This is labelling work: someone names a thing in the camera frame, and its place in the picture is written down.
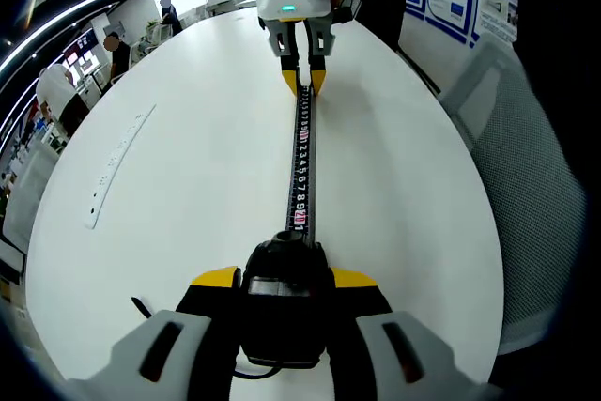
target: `black measuring tape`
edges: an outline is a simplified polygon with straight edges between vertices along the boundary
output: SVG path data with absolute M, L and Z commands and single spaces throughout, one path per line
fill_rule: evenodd
M 286 230 L 299 231 L 315 242 L 316 96 L 311 86 L 297 95 Z

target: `power strip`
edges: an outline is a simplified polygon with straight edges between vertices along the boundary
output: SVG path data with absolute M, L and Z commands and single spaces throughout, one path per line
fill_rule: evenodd
M 91 205 L 85 213 L 85 226 L 89 229 L 93 229 L 96 227 L 96 222 L 98 221 L 98 217 L 100 215 L 100 211 L 102 210 L 102 204 L 104 203 L 104 198 L 106 194 L 109 192 L 109 188 L 111 187 L 111 182 L 115 177 L 117 169 L 119 169 L 119 165 L 123 160 L 123 157 L 128 152 L 130 148 L 131 142 L 134 140 L 135 135 L 142 129 L 142 126 L 148 116 L 152 113 L 156 107 L 156 104 L 152 105 L 149 109 L 144 111 L 143 113 L 138 114 L 133 124 L 128 128 L 128 130 L 123 135 L 123 138 L 117 145 L 115 151 L 111 155 L 111 158 L 106 163 L 106 167 L 104 168 L 104 172 L 100 177 L 98 183 L 96 184 L 96 188 L 92 193 Z

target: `white table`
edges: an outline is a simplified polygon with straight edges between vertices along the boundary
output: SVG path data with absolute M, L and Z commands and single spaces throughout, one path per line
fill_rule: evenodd
M 485 380 L 503 286 L 475 166 L 400 58 L 358 23 L 333 33 L 317 107 L 316 237 L 333 266 L 375 278 L 393 309 L 413 313 Z M 100 370 L 144 321 L 131 296 L 173 310 L 197 275 L 243 268 L 284 228 L 295 99 L 279 64 L 255 9 L 197 23 L 127 73 L 74 135 L 40 204 L 26 275 L 31 317 L 66 378 Z M 96 228 L 85 228 L 104 164 L 152 103 Z M 330 399 L 329 368 L 235 379 L 232 399 L 284 393 Z

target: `white shirt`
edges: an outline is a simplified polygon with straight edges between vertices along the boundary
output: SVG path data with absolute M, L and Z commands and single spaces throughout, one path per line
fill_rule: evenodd
M 47 68 L 38 80 L 36 95 L 38 103 L 48 103 L 55 118 L 60 118 L 63 110 L 77 93 L 67 80 L 69 70 L 62 65 L 52 65 Z

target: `black clothing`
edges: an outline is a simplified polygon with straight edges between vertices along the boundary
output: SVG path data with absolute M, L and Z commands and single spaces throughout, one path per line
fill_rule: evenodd
M 176 8 L 173 5 L 169 8 L 161 8 L 161 16 L 164 17 L 165 14 L 167 15 L 167 17 L 162 20 L 162 23 L 171 25 L 173 28 L 173 36 L 177 35 L 183 30 L 183 28 L 181 27 L 181 22 L 177 17 Z
M 113 64 L 116 65 L 113 77 L 124 74 L 130 69 L 130 46 L 123 41 L 119 42 L 118 47 L 113 52 Z
M 80 124 L 84 122 L 88 113 L 90 113 L 90 111 L 87 108 L 87 105 L 84 104 L 84 101 L 79 94 L 75 94 L 69 103 L 67 103 L 63 113 L 60 114 L 60 118 L 58 119 L 58 122 L 65 128 L 65 132 L 69 138 L 73 136 Z

